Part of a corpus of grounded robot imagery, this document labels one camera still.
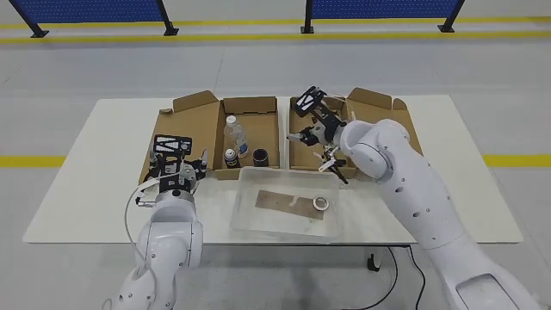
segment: gray floor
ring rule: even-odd
[[[522,40],[4,46],[0,154],[68,153],[99,98],[205,89],[217,96],[291,96],[310,84],[338,94],[354,86],[394,95],[450,94],[482,153],[544,153],[551,151],[550,53],[548,43]],[[98,309],[132,268],[129,245],[22,243],[56,171],[0,169],[0,296],[7,309]],[[551,170],[493,173],[524,242],[484,249],[551,304]],[[428,278],[421,308],[445,308],[434,270],[414,251]],[[365,252],[207,246],[202,266],[180,276],[176,308],[364,307],[388,290],[393,273],[384,252],[383,270],[367,272]],[[379,308],[412,309],[421,278],[406,250],[395,254],[397,288]]]

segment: transparent plastic tray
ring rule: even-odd
[[[249,238],[268,237],[277,242],[331,243],[341,233],[341,220],[338,217],[339,184],[338,178],[329,172],[244,167],[239,174],[232,230]],[[329,208],[324,211],[321,220],[258,208],[256,205],[260,190],[308,199],[323,196],[329,202]]]

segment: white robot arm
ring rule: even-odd
[[[526,288],[494,263],[465,231],[445,184],[411,148],[403,126],[392,120],[347,124],[323,104],[324,95],[312,87],[299,97],[297,113],[313,114],[318,121],[299,134],[290,134],[289,139],[324,145],[320,169],[337,174],[340,165],[334,156],[342,150],[379,184],[388,209],[436,267],[450,308],[540,309]]]
[[[117,310],[171,310],[176,273],[201,261],[203,230],[193,194],[206,175],[207,154],[187,162],[184,158],[190,153],[189,138],[155,137],[150,172],[136,198],[138,206],[152,208],[152,216],[136,242],[136,267],[113,300]],[[155,201],[141,201],[140,191],[155,184],[159,187]]]

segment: yellow floor line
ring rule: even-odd
[[[65,156],[0,156],[0,168],[59,168]]]
[[[551,154],[486,154],[482,157],[491,168],[551,168]]]
[[[445,18],[380,18],[380,19],[318,19],[312,24],[442,24]],[[533,17],[460,17],[457,23],[550,23],[551,16]],[[173,21],[175,27],[237,26],[237,25],[290,25],[303,24],[304,19],[279,20],[228,20],[228,21]],[[44,29],[59,28],[139,28],[163,27],[162,22],[90,22],[90,23],[41,23]],[[26,24],[0,24],[0,29],[27,29]]]
[[[551,168],[551,154],[482,156],[491,168]],[[65,156],[0,156],[0,168],[59,168]]]
[[[215,42],[251,40],[462,40],[549,38],[548,31],[477,31],[443,34],[440,32],[330,33],[330,34],[182,34],[178,36],[46,36],[0,38],[0,44],[48,43],[138,43],[138,42]]]

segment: white table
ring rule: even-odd
[[[449,96],[401,96],[407,103],[424,155],[448,185],[465,227],[480,243],[523,240],[492,174]],[[123,210],[135,188],[158,110],[171,99],[100,100],[23,236],[29,243],[126,243]],[[288,97],[279,97],[282,165],[288,166]],[[236,237],[229,229],[237,181],[201,181],[195,194],[205,244],[284,244]],[[340,244],[409,244],[412,236],[388,211],[376,187],[353,180],[341,190]],[[150,209],[131,206],[131,233]]]

